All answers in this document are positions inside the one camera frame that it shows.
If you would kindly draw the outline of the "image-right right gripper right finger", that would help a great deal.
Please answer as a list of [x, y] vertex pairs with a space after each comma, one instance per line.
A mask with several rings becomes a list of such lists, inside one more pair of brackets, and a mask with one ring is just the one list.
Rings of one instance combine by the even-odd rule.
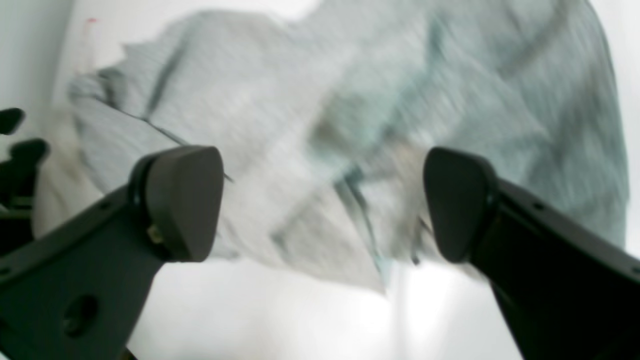
[[487, 278], [525, 360], [637, 360], [639, 261], [472, 153], [437, 146], [423, 188], [439, 253]]

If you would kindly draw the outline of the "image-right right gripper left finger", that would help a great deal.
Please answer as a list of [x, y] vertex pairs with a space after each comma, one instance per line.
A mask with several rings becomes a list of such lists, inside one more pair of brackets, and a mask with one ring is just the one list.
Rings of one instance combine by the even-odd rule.
[[165, 264], [203, 262], [225, 174], [214, 146], [142, 158], [128, 185], [1, 258], [9, 360], [119, 360]]

